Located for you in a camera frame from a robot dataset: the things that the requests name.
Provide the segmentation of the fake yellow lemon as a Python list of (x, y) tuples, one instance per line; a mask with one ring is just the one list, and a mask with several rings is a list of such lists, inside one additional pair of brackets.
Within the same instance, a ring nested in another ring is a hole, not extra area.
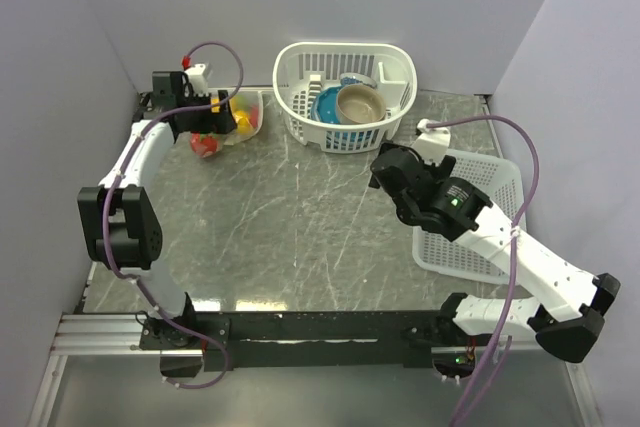
[(254, 132), (254, 126), (249, 113), (244, 110), (235, 110), (232, 114), (236, 123), (236, 132), (239, 135), (248, 136)]

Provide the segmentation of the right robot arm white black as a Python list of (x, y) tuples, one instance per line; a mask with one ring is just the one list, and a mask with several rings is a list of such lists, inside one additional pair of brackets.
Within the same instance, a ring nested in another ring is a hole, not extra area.
[(521, 230), (486, 193), (452, 176), (455, 163), (445, 156), (438, 165), (427, 164), (414, 149), (386, 142), (371, 164), (369, 184), (391, 198), (400, 222), (479, 255), (529, 295), (500, 300), (452, 294), (441, 308), (439, 337), (455, 346), (498, 332), (533, 339), (560, 360), (582, 362), (603, 330), (620, 281), (578, 268)]

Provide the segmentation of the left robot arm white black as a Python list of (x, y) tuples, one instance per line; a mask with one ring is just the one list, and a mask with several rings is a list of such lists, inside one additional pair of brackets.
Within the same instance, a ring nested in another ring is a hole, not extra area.
[(149, 316), (165, 321), (163, 337), (178, 349), (194, 344), (199, 325), (189, 295), (157, 263), (163, 233), (146, 188), (181, 134), (236, 129), (231, 98), (221, 91), (211, 99), (203, 64), (154, 72), (150, 102), (137, 112), (116, 164), (77, 197), (89, 257), (139, 289)]

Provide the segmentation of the clear zip top bag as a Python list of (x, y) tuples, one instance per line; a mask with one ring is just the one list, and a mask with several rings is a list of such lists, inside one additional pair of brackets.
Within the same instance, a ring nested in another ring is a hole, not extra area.
[(236, 128), (228, 134), (191, 135), (189, 145), (200, 158), (210, 157), (225, 147), (231, 147), (254, 137), (263, 121), (263, 103), (256, 93), (239, 93), (230, 101), (230, 109), (236, 122)]

